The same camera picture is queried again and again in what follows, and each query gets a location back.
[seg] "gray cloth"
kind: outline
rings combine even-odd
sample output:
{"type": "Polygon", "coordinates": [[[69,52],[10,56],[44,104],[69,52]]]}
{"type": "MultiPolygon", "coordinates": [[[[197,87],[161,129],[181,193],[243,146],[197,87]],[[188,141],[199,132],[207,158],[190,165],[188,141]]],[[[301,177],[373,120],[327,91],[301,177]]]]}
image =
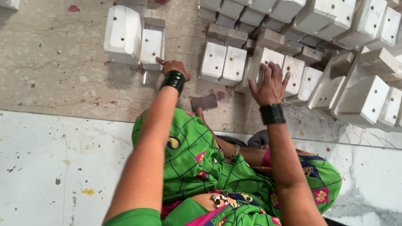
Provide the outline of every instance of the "gray cloth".
{"type": "Polygon", "coordinates": [[[258,133],[256,133],[247,142],[247,146],[249,148],[260,148],[262,145],[265,145],[265,144],[269,145],[268,130],[266,130],[266,129],[261,130],[258,133]]]}

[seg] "white tile floor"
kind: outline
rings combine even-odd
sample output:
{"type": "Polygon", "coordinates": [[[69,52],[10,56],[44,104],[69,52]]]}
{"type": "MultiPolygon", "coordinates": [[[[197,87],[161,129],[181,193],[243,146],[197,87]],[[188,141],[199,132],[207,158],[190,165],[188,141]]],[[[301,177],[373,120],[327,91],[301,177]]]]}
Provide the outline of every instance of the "white tile floor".
{"type": "MultiPolygon", "coordinates": [[[[132,151],[132,127],[0,111],[0,225],[100,225],[132,151]]],[[[217,134],[245,143],[251,137],[217,134]]],[[[350,226],[402,225],[401,150],[293,141],[326,158],[344,178],[325,216],[350,226]]]]}

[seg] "sandpaper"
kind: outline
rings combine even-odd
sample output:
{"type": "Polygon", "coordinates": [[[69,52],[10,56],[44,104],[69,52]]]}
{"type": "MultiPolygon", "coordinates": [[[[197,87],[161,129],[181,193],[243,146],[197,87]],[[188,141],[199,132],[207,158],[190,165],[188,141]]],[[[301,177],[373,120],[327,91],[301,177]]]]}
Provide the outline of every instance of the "sandpaper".
{"type": "Polygon", "coordinates": [[[191,99],[191,108],[193,112],[197,110],[197,108],[202,108],[203,110],[217,108],[218,102],[216,101],[215,93],[212,93],[206,97],[195,97],[191,99]]]}

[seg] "green bangle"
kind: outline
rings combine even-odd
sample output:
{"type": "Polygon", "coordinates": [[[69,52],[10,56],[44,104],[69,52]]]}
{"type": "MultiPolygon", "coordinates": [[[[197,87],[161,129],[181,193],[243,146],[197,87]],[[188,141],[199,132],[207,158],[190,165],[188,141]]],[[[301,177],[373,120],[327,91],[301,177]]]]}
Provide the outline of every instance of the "green bangle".
{"type": "Polygon", "coordinates": [[[162,82],[162,87],[164,86],[172,86],[177,89],[179,95],[183,90],[185,78],[184,75],[180,71],[169,71],[165,77],[165,80],[162,82]]]}
{"type": "Polygon", "coordinates": [[[270,104],[260,107],[261,118],[264,125],[286,123],[281,104],[270,104]]]}

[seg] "red paint spot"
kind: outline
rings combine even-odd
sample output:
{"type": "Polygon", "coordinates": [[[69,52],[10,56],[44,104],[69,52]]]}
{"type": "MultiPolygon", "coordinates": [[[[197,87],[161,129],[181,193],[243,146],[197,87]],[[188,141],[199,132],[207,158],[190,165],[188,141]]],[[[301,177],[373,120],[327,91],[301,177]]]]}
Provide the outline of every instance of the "red paint spot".
{"type": "Polygon", "coordinates": [[[138,66],[138,68],[137,68],[137,72],[140,73],[140,75],[144,75],[144,74],[147,72],[147,70],[145,70],[145,69],[142,67],[142,65],[140,65],[140,66],[138,66]]]}
{"type": "Polygon", "coordinates": [[[225,99],[225,93],[222,91],[219,91],[218,94],[216,95],[216,99],[218,101],[225,99]]]}
{"type": "Polygon", "coordinates": [[[155,0],[156,3],[160,4],[161,6],[165,5],[168,0],[155,0]]]}
{"type": "Polygon", "coordinates": [[[80,9],[78,9],[78,7],[76,5],[71,5],[70,7],[68,7],[68,11],[70,11],[70,12],[79,12],[80,9]]]}

